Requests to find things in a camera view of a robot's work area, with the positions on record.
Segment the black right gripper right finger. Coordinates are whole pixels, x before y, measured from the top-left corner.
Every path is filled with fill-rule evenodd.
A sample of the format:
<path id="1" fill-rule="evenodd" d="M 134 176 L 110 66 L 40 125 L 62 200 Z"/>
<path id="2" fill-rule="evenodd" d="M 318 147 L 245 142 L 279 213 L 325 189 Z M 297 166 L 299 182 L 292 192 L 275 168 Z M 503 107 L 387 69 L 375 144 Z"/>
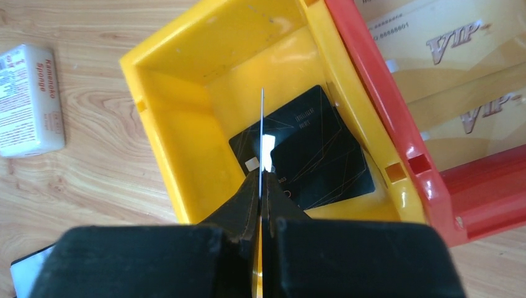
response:
<path id="1" fill-rule="evenodd" d="M 261 193 L 264 297 L 465 297 L 432 227 L 312 219 L 267 171 Z"/>

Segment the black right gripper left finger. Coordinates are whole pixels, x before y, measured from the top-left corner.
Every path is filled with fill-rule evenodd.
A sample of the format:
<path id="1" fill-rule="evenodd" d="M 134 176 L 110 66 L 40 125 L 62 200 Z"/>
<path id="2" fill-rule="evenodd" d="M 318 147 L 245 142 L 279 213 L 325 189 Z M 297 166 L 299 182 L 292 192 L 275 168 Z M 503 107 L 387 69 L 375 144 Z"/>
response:
<path id="1" fill-rule="evenodd" d="M 260 175 L 195 225 L 65 232 L 31 297 L 254 297 Z"/>

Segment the dark credit card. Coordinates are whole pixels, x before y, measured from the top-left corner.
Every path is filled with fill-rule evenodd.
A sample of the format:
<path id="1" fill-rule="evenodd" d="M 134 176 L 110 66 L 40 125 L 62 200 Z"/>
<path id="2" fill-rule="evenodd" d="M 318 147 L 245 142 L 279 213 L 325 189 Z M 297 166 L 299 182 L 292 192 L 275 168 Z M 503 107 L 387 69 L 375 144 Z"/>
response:
<path id="1" fill-rule="evenodd" d="M 270 156 L 285 195 L 303 210 L 375 191 L 361 146 L 334 107 L 277 145 Z"/>
<path id="2" fill-rule="evenodd" d="M 260 105 L 260 126 L 259 126 L 259 200 L 262 199 L 262 176 L 265 170 L 263 157 L 263 135 L 264 135 L 264 88 L 261 88 L 261 105 Z"/>
<path id="3" fill-rule="evenodd" d="M 275 137 L 273 165 L 282 169 L 294 166 L 283 165 L 285 153 L 278 152 L 279 148 L 290 151 L 290 142 L 298 140 L 298 146 L 305 150 L 321 149 L 340 129 L 337 112 L 319 85 L 265 116 L 263 123 L 263 134 Z M 259 134 L 260 122 L 256 122 L 229 139 L 244 174 L 258 169 Z"/>

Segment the black leather card holder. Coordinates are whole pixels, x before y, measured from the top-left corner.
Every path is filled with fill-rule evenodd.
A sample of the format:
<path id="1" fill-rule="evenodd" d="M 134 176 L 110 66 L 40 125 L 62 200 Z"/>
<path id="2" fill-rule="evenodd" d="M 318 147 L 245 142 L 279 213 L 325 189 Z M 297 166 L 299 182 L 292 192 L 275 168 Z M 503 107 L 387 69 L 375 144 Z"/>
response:
<path id="1" fill-rule="evenodd" d="M 11 263 L 10 272 L 15 297 L 29 297 L 43 264 L 53 251 L 54 246 L 54 244 L 46 246 Z"/>

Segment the pink white card box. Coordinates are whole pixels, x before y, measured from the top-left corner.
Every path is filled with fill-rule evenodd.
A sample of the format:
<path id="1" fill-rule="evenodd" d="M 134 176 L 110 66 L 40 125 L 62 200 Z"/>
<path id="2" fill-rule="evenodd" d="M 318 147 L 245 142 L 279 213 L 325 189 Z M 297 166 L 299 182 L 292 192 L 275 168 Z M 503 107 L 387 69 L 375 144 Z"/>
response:
<path id="1" fill-rule="evenodd" d="M 1 54 L 1 156 L 26 158 L 65 147 L 55 59 L 22 44 Z"/>

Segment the tan card in bin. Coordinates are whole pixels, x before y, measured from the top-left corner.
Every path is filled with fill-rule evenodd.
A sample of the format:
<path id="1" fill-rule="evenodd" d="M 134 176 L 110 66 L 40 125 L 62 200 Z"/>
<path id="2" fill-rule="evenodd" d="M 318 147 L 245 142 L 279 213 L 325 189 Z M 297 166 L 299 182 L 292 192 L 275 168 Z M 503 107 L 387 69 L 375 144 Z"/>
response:
<path id="1" fill-rule="evenodd" d="M 525 61 L 525 1 L 357 1 L 406 102 Z"/>

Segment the yellow plastic bin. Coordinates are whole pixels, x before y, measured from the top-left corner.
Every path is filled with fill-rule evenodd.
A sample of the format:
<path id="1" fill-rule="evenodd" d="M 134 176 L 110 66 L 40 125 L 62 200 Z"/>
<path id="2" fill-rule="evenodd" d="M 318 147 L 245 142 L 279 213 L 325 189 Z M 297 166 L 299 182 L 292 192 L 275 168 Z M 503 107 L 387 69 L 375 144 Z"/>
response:
<path id="1" fill-rule="evenodd" d="M 364 149 L 375 191 L 308 214 L 426 221 L 323 1 L 200 1 L 120 64 L 180 223 L 200 222 L 240 187 L 230 138 L 313 86 Z"/>

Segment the red plastic bin middle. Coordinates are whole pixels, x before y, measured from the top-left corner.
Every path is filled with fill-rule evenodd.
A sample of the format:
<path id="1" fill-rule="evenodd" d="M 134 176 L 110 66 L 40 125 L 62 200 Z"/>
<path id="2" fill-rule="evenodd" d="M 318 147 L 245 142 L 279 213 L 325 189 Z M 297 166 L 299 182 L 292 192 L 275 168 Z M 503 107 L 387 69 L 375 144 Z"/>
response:
<path id="1" fill-rule="evenodd" d="M 350 59 L 420 195 L 427 222 L 450 246 L 525 224 L 525 147 L 440 172 L 352 1 L 327 7 Z"/>

